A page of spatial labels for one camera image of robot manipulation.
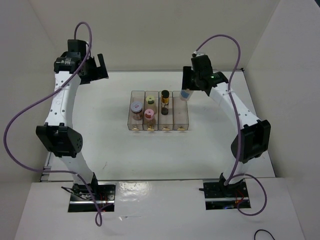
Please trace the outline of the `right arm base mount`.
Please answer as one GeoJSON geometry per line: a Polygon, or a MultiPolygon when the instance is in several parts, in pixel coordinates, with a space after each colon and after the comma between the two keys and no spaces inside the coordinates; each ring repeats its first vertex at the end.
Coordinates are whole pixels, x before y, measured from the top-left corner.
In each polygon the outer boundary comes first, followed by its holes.
{"type": "Polygon", "coordinates": [[[250,209],[251,204],[245,181],[226,187],[220,181],[204,181],[198,189],[204,194],[206,210],[250,209]]]}

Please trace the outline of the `black gold pepper bottle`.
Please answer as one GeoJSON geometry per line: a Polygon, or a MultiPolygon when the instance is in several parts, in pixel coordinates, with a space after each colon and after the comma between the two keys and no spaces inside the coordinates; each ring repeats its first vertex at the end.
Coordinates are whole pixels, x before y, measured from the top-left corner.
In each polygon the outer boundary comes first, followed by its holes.
{"type": "Polygon", "coordinates": [[[169,97],[170,93],[168,90],[161,91],[161,114],[164,116],[169,113],[169,97]]]}

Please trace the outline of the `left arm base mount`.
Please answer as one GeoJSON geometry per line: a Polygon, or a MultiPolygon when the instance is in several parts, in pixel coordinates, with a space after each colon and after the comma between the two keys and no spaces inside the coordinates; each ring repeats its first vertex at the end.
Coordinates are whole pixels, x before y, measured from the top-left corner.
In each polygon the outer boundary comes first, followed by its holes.
{"type": "Polygon", "coordinates": [[[114,183],[98,183],[96,187],[96,190],[92,190],[92,197],[85,186],[62,186],[61,189],[70,194],[68,212],[97,212],[93,199],[102,212],[114,212],[116,185],[114,183]]]}

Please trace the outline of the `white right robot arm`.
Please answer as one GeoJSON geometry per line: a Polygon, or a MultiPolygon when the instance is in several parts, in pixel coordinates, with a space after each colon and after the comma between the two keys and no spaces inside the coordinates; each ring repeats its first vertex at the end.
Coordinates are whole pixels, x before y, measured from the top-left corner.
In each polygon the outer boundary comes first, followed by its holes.
{"type": "Polygon", "coordinates": [[[114,179],[189,178],[226,161],[219,191],[229,197],[249,160],[268,149],[270,123],[243,104],[205,54],[183,68],[181,91],[103,87],[94,93],[94,109],[96,133],[85,154],[93,166],[107,161],[114,179]]]}

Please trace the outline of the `yellow-lid spice bottle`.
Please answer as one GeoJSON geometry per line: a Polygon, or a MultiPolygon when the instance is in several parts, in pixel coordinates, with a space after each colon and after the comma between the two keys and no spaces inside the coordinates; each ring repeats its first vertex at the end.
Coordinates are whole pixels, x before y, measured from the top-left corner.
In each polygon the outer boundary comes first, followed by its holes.
{"type": "Polygon", "coordinates": [[[154,114],[157,113],[158,107],[156,105],[156,98],[152,95],[148,95],[146,98],[146,104],[145,104],[145,109],[146,110],[153,110],[154,114]]]}

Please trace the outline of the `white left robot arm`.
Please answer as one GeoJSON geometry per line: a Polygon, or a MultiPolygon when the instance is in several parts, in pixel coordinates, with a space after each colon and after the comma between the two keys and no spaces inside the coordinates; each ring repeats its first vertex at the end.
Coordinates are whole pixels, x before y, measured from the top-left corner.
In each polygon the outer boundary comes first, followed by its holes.
{"type": "Polygon", "coordinates": [[[104,57],[98,54],[99,66],[87,56],[89,44],[69,39],[67,51],[54,62],[55,89],[44,125],[36,127],[36,135],[45,148],[73,172],[73,187],[69,192],[83,200],[94,200],[100,193],[96,175],[88,167],[83,154],[82,135],[73,129],[73,109],[80,85],[109,77],[104,57]]]}

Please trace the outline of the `pink-lid spice bottle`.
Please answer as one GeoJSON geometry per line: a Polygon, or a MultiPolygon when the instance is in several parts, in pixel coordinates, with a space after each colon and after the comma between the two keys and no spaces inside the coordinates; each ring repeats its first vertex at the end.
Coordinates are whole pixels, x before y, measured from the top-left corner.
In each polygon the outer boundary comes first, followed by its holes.
{"type": "Polygon", "coordinates": [[[144,111],[144,125],[154,126],[156,124],[155,112],[148,108],[144,111]]]}

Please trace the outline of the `blue-label white spice bottle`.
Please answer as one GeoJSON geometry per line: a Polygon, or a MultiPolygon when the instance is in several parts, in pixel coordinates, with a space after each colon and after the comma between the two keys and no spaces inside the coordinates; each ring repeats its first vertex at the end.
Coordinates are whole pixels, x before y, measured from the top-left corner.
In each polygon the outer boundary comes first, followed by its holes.
{"type": "Polygon", "coordinates": [[[193,90],[182,89],[182,90],[180,91],[179,97],[180,97],[180,99],[181,99],[182,101],[187,102],[187,101],[191,98],[191,96],[192,96],[193,93],[194,93],[193,90]]]}

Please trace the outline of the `clear-lid red spice jar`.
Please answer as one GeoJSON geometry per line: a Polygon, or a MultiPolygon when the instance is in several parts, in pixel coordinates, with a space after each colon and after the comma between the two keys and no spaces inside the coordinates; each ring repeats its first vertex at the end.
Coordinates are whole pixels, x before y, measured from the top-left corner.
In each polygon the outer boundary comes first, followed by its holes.
{"type": "Polygon", "coordinates": [[[143,119],[143,104],[140,101],[134,101],[130,104],[132,118],[136,121],[143,119]]]}

